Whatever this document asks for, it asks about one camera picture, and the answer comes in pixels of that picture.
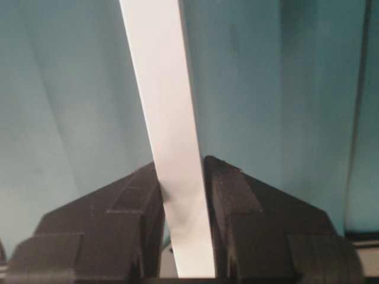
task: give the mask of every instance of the clamp jaw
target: clamp jaw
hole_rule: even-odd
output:
[[[364,282],[325,212],[215,157],[204,171],[215,279],[157,278],[164,211],[151,163],[46,214],[16,248],[5,283]]]

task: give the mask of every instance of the teal background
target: teal background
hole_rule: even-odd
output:
[[[364,1],[185,0],[183,9],[202,155],[325,209],[341,234],[379,231],[378,2],[356,121]],[[44,213],[151,160],[118,1],[0,1],[8,256]]]

